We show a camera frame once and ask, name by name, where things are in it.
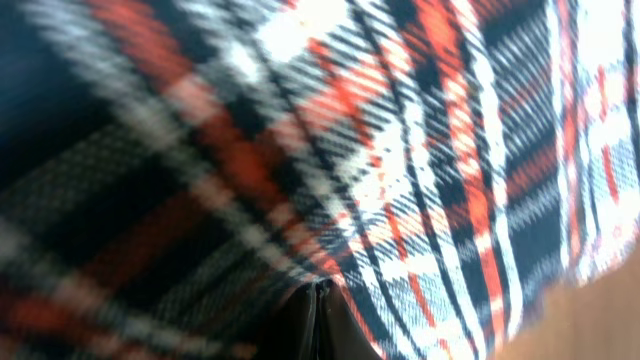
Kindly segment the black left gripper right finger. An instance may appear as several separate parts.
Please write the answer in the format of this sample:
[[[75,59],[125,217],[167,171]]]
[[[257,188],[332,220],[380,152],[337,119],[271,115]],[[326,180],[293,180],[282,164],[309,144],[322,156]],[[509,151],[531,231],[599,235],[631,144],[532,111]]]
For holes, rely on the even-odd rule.
[[[330,280],[316,284],[315,359],[381,360]]]

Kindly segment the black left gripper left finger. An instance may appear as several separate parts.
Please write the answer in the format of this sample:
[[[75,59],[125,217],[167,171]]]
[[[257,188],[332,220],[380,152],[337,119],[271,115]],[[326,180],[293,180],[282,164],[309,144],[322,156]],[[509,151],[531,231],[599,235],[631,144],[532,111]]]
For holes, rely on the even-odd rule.
[[[260,338],[257,360],[317,358],[317,283],[297,288],[268,321]]]

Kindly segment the red plaid shirt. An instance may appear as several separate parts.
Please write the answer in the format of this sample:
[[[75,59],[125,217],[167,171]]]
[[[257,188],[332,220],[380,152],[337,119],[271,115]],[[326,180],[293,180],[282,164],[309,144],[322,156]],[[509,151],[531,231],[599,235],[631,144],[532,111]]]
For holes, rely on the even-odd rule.
[[[330,280],[484,359],[639,237],[635,1],[1,5],[1,355],[254,359]]]

